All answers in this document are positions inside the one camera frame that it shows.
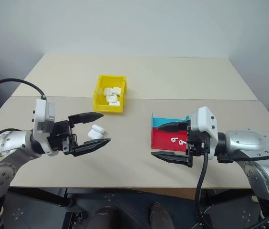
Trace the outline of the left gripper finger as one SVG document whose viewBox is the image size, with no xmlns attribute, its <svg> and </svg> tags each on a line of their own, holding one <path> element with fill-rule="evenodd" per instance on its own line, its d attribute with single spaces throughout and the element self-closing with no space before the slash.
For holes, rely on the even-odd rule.
<svg viewBox="0 0 269 229">
<path fill-rule="evenodd" d="M 94 139 L 84 142 L 80 146 L 73 147 L 73 156 L 81 156 L 98 150 L 111 141 L 110 138 Z"/>
<path fill-rule="evenodd" d="M 102 113 L 86 112 L 86 113 L 74 114 L 74 115 L 68 116 L 68 119 L 69 119 L 70 124 L 75 125 L 79 123 L 82 123 L 82 124 L 90 123 L 101 117 L 103 117 Z"/>
</svg>

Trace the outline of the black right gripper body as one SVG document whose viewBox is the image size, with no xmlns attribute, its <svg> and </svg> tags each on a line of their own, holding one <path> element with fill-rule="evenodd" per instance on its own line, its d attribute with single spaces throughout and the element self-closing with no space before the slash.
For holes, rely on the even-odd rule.
<svg viewBox="0 0 269 229">
<path fill-rule="evenodd" d="M 206 131 L 194 130 L 188 121 L 186 154 L 188 156 L 203 156 L 210 153 L 210 134 Z"/>
</svg>

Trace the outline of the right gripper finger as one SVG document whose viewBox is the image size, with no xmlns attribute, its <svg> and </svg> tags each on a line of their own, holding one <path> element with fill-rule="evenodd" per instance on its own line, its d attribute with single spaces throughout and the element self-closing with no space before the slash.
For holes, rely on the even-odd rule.
<svg viewBox="0 0 269 229">
<path fill-rule="evenodd" d="M 162 124 L 159 127 L 157 127 L 157 129 L 165 132 L 178 132 L 178 131 L 186 131 L 188 129 L 188 126 L 189 126 L 188 121 L 176 121 Z"/>
<path fill-rule="evenodd" d="M 185 165 L 189 168 L 193 166 L 193 156 L 188 152 L 187 148 L 184 155 L 165 150 L 153 151 L 151 155 L 168 163 Z"/>
</svg>

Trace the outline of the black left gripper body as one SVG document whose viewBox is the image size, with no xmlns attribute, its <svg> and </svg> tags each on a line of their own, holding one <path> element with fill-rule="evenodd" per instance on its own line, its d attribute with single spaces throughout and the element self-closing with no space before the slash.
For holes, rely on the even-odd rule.
<svg viewBox="0 0 269 229">
<path fill-rule="evenodd" d="M 76 156 L 78 146 L 77 136 L 72 129 L 75 124 L 70 120 L 55 122 L 50 136 L 47 137 L 50 147 L 54 151 L 62 151 L 65 155 Z"/>
</svg>

